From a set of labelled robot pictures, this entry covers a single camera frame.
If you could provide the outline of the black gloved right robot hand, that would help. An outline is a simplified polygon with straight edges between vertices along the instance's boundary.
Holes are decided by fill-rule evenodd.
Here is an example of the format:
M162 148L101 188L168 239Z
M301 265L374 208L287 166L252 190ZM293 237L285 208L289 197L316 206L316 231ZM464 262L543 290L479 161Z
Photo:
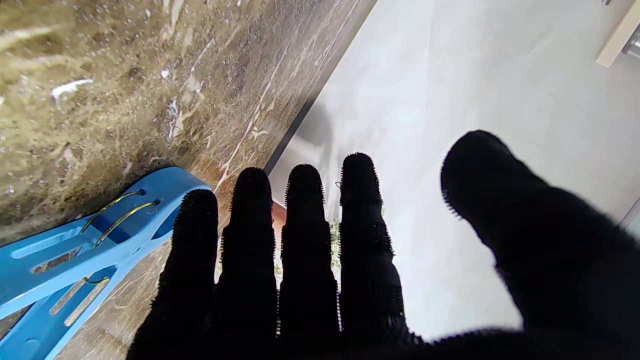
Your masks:
M639 241L583 199L538 177L492 133L467 132L440 176L443 200L494 255L521 330L427 342L409 330L375 166L343 160L341 281L317 169L286 189L283 279L276 285L266 173L238 176L214 280L217 198L194 190L128 360L637 360Z

